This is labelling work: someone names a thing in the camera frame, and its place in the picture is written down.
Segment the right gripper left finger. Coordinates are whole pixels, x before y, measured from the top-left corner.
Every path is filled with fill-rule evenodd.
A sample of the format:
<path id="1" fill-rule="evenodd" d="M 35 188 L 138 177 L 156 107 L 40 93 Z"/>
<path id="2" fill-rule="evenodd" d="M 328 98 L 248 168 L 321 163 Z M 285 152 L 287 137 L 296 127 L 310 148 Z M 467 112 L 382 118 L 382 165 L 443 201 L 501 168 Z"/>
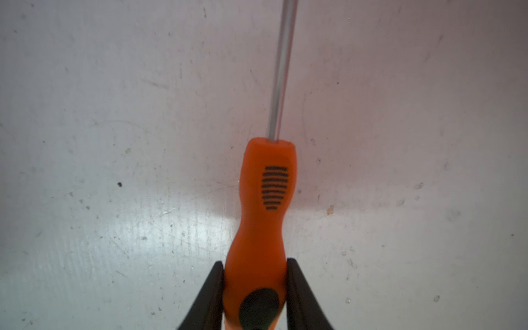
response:
<path id="1" fill-rule="evenodd" d="M 177 328 L 179 330 L 220 330 L 224 315 L 222 294 L 224 265 L 214 263 L 194 303 Z"/>

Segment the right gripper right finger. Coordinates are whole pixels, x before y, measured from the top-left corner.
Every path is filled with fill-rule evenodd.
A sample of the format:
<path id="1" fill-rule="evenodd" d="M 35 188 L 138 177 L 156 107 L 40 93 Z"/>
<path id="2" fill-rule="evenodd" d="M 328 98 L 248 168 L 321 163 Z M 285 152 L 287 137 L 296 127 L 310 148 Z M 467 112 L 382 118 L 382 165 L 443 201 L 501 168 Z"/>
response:
<path id="1" fill-rule="evenodd" d="M 287 259 L 287 328 L 333 330 L 294 258 Z"/>

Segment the orange screwdriver black grip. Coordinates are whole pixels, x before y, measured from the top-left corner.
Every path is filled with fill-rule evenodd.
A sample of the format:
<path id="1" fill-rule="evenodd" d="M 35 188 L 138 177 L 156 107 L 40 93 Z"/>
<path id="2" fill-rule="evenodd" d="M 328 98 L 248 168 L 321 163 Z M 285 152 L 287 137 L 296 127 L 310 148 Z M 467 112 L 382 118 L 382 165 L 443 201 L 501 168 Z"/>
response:
<path id="1" fill-rule="evenodd" d="M 297 1 L 284 1 L 265 137 L 249 141 L 239 195 L 241 222 L 224 272 L 227 329 L 272 329 L 286 300 L 287 259 L 282 227 L 296 184 L 296 147 L 279 137 Z"/>

